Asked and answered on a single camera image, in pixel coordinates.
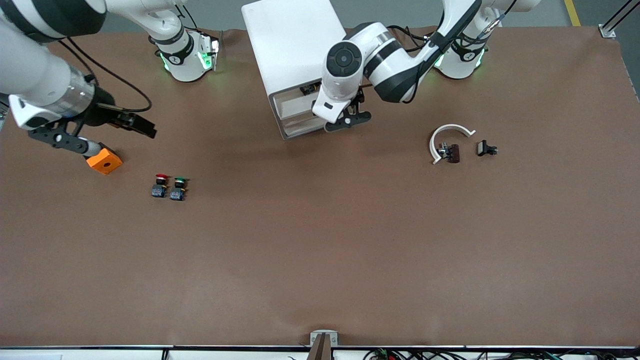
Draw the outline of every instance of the brown tabletop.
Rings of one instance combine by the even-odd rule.
[[[640,106],[597,29],[497,29],[471,78],[433,71],[409,105],[368,88],[368,124],[290,141],[244,31],[196,83],[146,37],[78,39],[154,101],[155,140],[83,130],[112,174],[0,133],[0,345],[640,342]],[[432,165],[448,123],[477,133]],[[150,196],[158,172],[186,201]]]

